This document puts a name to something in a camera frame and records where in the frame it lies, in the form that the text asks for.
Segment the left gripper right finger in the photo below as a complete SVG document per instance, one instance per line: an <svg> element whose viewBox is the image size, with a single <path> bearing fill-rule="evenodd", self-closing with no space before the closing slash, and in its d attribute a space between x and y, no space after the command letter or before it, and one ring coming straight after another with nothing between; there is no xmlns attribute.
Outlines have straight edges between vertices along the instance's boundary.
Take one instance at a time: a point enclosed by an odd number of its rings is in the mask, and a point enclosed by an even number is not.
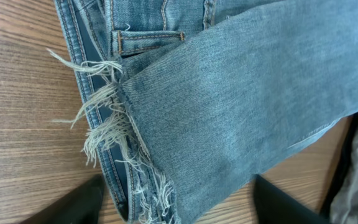
<svg viewBox="0 0 358 224"><path fill-rule="evenodd" d="M261 175L255 175L253 202L258 224L328 224Z"/></svg>

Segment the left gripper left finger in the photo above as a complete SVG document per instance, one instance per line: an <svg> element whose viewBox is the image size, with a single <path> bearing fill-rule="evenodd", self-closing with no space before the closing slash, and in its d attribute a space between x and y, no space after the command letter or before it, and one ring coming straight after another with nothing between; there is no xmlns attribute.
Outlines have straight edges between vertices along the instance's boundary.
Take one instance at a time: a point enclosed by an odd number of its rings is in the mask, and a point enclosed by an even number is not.
<svg viewBox="0 0 358 224"><path fill-rule="evenodd" d="M21 224L98 224L103 197L103 176L97 174Z"/></svg>

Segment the blue denim jeans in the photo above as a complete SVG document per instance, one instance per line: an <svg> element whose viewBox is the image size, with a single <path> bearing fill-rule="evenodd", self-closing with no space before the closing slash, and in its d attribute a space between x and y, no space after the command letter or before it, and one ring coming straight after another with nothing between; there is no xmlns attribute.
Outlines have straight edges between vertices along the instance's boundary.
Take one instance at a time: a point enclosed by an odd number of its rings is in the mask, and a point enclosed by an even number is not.
<svg viewBox="0 0 358 224"><path fill-rule="evenodd" d="M358 112L358 0L55 7L125 222L193 223Z"/></svg>

